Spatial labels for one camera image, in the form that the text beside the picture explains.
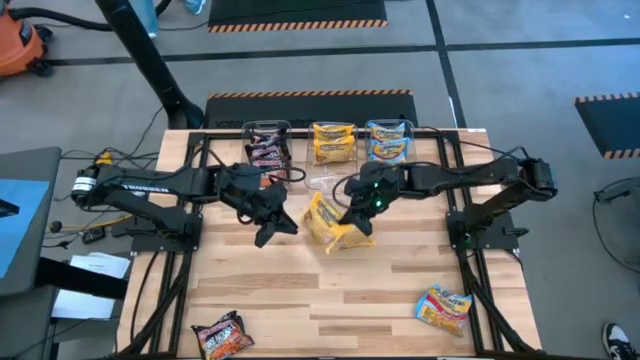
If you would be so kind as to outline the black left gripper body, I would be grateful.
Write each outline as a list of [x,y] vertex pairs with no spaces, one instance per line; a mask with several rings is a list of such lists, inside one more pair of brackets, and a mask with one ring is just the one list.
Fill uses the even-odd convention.
[[262,170],[247,163],[218,167],[216,186],[219,200],[255,224],[285,224],[287,189],[280,183],[262,187]]

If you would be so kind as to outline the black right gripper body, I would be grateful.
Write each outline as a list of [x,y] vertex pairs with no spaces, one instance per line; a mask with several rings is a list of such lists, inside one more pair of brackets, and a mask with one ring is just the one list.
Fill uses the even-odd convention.
[[364,214],[386,211],[392,202],[407,196],[408,169],[407,163],[366,162],[344,186],[344,194],[350,198],[347,211]]

